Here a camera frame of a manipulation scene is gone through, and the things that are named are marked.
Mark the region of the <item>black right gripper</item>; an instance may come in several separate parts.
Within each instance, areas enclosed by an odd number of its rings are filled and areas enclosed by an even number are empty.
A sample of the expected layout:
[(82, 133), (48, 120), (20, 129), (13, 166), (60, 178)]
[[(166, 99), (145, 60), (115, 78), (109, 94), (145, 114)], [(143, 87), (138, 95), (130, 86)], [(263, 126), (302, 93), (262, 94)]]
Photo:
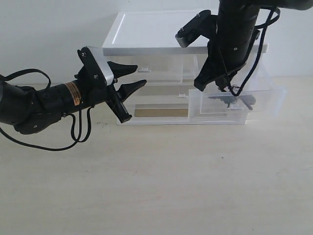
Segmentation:
[[(259, 31), (255, 28), (257, 14), (251, 16), (217, 15), (216, 39), (226, 69), (228, 72), (241, 69), (252, 50)], [(203, 92), (206, 86), (215, 81), (219, 91), (227, 92), (231, 80), (236, 72), (228, 76), (220, 77), (222, 74), (220, 66), (208, 57), (194, 79), (194, 86)]]

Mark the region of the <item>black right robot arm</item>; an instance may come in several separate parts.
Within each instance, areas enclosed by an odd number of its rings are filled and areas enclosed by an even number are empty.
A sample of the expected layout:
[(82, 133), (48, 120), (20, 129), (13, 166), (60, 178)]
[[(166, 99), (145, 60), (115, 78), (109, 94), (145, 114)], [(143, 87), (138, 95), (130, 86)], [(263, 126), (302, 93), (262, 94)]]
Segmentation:
[[(209, 83), (215, 82), (219, 90), (229, 88), (238, 96), (258, 65), (266, 30), (279, 19), (280, 10), (308, 10), (312, 6), (311, 0), (222, 0), (217, 15), (210, 10), (201, 11), (176, 34), (182, 47), (199, 36), (208, 39), (208, 57), (194, 86), (203, 91)], [(235, 92), (231, 80), (246, 65), (257, 39), (260, 39), (260, 46), (255, 62)]]

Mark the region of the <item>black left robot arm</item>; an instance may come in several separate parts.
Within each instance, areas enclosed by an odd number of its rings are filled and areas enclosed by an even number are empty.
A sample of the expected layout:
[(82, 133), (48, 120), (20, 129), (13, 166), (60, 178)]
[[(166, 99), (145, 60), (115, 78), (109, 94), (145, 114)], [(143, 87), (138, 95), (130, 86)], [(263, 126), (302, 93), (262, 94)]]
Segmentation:
[(38, 133), (63, 117), (80, 110), (106, 103), (121, 123), (132, 118), (124, 106), (125, 100), (147, 83), (145, 79), (122, 84), (115, 89), (120, 77), (137, 71), (137, 65), (123, 65), (106, 59), (102, 49), (86, 46), (77, 51), (83, 63), (73, 81), (41, 90), (31, 86), (16, 86), (9, 81), (29, 73), (45, 72), (25, 69), (0, 77), (0, 121), (23, 134)]

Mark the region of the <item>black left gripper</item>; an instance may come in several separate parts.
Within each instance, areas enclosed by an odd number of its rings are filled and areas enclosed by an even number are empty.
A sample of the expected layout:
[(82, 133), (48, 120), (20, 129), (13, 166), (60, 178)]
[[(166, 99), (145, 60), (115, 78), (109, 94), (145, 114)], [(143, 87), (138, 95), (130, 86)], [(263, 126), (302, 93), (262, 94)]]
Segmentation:
[(122, 84), (117, 91), (115, 83), (118, 79), (136, 72), (138, 65), (123, 65), (106, 59), (102, 49), (97, 47), (83, 47), (77, 50), (83, 67), (77, 74), (88, 90), (92, 101), (105, 102), (121, 123), (132, 118), (123, 102), (133, 93), (144, 87), (147, 80)]

